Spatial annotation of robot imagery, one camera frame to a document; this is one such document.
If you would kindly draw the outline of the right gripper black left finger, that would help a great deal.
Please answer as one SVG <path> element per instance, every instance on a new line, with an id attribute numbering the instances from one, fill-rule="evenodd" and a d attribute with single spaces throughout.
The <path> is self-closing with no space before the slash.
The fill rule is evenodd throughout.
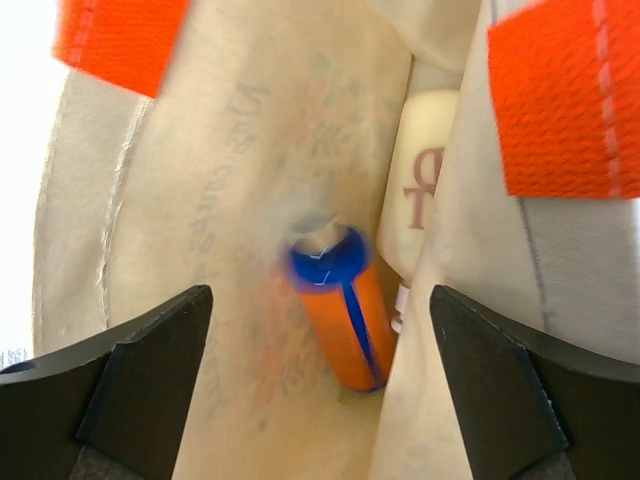
<path id="1" fill-rule="evenodd" d="M 1 372 L 4 479 L 169 479 L 213 308 L 193 286 Z"/>

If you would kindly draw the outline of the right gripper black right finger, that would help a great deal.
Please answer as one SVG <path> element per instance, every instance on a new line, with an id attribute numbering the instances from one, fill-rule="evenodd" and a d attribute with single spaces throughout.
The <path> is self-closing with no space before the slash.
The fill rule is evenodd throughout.
<path id="1" fill-rule="evenodd" d="M 639 368 L 436 286 L 430 314 L 476 479 L 636 479 Z"/>

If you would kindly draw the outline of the orange tube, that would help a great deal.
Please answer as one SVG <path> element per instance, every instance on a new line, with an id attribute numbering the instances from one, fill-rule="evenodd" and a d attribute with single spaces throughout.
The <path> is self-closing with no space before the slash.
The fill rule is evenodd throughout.
<path id="1" fill-rule="evenodd" d="M 337 380 L 357 392 L 384 388 L 396 336 L 363 234 L 335 219 L 308 224 L 284 261 Z"/>

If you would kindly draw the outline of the canvas tote bag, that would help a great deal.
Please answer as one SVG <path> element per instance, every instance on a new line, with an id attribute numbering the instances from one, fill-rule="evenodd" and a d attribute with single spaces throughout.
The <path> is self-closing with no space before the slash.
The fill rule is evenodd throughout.
<path id="1" fill-rule="evenodd" d="M 430 298 L 639 368 L 635 1 L 65 1 L 34 348 L 187 286 L 213 317 L 178 479 L 476 479 Z M 335 377 L 284 254 L 377 234 L 406 100 L 459 92 L 391 371 Z"/>

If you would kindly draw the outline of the cream lotion pump bottle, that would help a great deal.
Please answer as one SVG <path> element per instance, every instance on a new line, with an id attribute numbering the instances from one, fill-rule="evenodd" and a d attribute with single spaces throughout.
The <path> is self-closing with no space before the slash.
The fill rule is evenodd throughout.
<path id="1" fill-rule="evenodd" d="M 409 97 L 389 166 L 376 246 L 399 276 L 391 328 L 400 332 L 426 234 L 459 92 L 440 89 Z"/>

